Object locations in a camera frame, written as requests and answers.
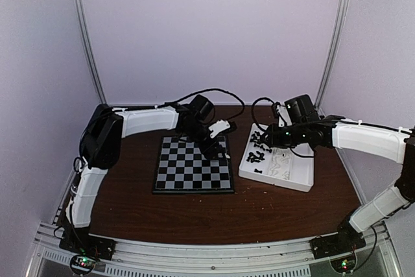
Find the black white chessboard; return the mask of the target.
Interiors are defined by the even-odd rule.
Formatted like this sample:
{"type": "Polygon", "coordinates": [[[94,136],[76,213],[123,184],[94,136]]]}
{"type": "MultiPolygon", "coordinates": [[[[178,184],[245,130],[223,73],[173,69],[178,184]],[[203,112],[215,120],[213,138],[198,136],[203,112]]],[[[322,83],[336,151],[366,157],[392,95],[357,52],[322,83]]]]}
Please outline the black white chessboard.
{"type": "Polygon", "coordinates": [[[233,193],[231,160],[221,155],[207,160],[186,137],[163,136],[156,165],[153,194],[233,193]]]}

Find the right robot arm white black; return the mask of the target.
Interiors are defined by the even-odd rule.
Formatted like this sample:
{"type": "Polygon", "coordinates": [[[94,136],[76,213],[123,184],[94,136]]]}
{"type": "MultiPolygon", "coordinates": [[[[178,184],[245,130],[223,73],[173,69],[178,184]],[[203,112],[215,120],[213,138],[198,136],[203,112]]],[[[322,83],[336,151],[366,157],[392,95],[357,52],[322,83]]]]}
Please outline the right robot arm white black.
{"type": "Polygon", "coordinates": [[[350,149],[392,160],[402,166],[398,179],[339,224],[332,245],[345,252],[378,221],[414,203],[414,130],[396,129],[339,115],[301,119],[289,126],[267,126],[260,141],[268,147],[291,149],[301,144],[350,149]]]}

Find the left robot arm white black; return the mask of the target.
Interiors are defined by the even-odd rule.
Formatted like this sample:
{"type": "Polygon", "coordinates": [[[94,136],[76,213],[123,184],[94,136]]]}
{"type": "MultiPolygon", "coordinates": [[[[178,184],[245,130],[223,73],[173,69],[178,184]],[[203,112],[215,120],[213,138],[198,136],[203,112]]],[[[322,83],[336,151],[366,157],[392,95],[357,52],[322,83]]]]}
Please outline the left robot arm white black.
{"type": "Polygon", "coordinates": [[[74,161],[76,176],[62,222],[63,238],[80,254],[93,248],[89,235],[91,211],[105,175],[119,160],[125,137],[155,130],[175,130],[196,143],[205,158],[215,160],[224,156],[226,153],[217,136],[234,124],[223,119],[211,125],[204,124],[213,109],[210,102],[114,108],[98,105],[81,136],[78,158],[74,161]]]}

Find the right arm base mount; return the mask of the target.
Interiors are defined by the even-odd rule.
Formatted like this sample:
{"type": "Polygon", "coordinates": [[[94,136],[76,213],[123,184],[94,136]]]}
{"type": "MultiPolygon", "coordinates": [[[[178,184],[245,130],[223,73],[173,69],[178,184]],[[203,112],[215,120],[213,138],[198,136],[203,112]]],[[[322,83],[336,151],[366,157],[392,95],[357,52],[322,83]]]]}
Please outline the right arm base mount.
{"type": "Polygon", "coordinates": [[[344,219],[337,228],[337,233],[317,236],[310,240],[315,259],[326,258],[352,252],[366,246],[362,233],[357,232],[348,219],[344,219]]]}

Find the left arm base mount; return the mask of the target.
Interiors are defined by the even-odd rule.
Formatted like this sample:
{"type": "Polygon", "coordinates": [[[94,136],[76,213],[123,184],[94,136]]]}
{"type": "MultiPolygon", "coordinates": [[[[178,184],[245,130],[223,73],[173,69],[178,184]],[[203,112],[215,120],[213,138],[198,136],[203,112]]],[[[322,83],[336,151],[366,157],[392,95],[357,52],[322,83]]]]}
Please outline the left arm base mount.
{"type": "Polygon", "coordinates": [[[59,248],[95,259],[112,260],[116,245],[113,239],[92,236],[89,234],[89,226],[74,228],[67,219],[62,227],[64,232],[59,248]]]}

